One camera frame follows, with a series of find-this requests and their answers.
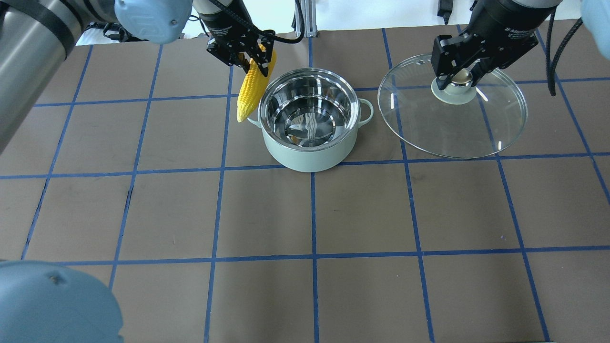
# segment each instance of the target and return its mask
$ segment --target metal bracket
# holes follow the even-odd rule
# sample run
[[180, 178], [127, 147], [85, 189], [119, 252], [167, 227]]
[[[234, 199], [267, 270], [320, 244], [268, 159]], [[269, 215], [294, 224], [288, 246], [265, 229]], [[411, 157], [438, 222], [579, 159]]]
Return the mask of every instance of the metal bracket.
[[[300, 0], [305, 19], [305, 37], [318, 37], [318, 26], [315, 24], [315, 0]], [[298, 21], [298, 15], [295, 9], [295, 18]], [[301, 34], [299, 24], [295, 26], [296, 35]]]

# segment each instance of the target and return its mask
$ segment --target yellow corn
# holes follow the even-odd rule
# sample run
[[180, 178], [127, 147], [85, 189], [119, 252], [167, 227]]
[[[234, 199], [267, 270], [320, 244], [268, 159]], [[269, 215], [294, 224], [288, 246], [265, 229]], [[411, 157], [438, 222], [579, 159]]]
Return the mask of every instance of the yellow corn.
[[[265, 48], [260, 45], [261, 50], [265, 51]], [[242, 88], [239, 90], [239, 96], [237, 97], [237, 121], [241, 123], [244, 121], [250, 113], [256, 110], [259, 105], [260, 99], [265, 93], [269, 79], [271, 78], [271, 72], [273, 66], [275, 66], [276, 53], [273, 50], [271, 54], [271, 62], [269, 62], [269, 73], [267, 77], [259, 70], [259, 66], [256, 65], [254, 59], [250, 59], [250, 69], [246, 78], [243, 80]]]

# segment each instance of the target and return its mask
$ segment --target tiled floor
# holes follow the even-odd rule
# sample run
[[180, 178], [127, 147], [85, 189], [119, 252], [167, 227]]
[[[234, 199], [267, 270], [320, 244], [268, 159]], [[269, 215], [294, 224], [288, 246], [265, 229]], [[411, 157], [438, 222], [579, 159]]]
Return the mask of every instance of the tiled floor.
[[[327, 68], [376, 101], [457, 31], [321, 32], [278, 43], [274, 75]], [[74, 50], [0, 156], [0, 259], [99, 278], [126, 342], [610, 341], [610, 61], [585, 28], [555, 98], [544, 45], [507, 70], [530, 118], [501, 156], [435, 158], [377, 114], [315, 174], [237, 123], [243, 73], [205, 44]]]

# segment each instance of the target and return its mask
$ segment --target pot handle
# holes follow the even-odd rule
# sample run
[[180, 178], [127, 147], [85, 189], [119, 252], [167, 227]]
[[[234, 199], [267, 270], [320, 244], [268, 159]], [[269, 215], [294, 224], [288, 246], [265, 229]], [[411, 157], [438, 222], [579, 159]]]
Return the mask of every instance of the pot handle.
[[248, 121], [254, 125], [256, 125], [259, 129], [262, 129], [263, 126], [260, 124], [260, 120], [254, 120], [248, 117]]
[[368, 116], [368, 118], [366, 118], [365, 120], [361, 120], [361, 121], [358, 123], [358, 128], [361, 128], [363, 125], [368, 124], [368, 122], [369, 122], [369, 121], [371, 121], [371, 119], [373, 119], [373, 114], [374, 114], [374, 112], [375, 112], [375, 109], [373, 108], [373, 104], [372, 104], [372, 103], [371, 103], [369, 100], [362, 99], [362, 98], [358, 98], [358, 100], [359, 100], [361, 103], [363, 103], [363, 104], [367, 105], [369, 109], [371, 109], [371, 114]]

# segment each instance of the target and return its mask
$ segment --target black connector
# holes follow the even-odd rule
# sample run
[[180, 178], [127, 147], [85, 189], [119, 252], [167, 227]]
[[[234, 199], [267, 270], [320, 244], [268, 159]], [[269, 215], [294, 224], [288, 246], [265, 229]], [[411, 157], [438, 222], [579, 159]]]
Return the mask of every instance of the black connector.
[[439, 11], [437, 16], [441, 16], [445, 21], [445, 25], [449, 24], [449, 17], [453, 12], [453, 0], [439, 0]]

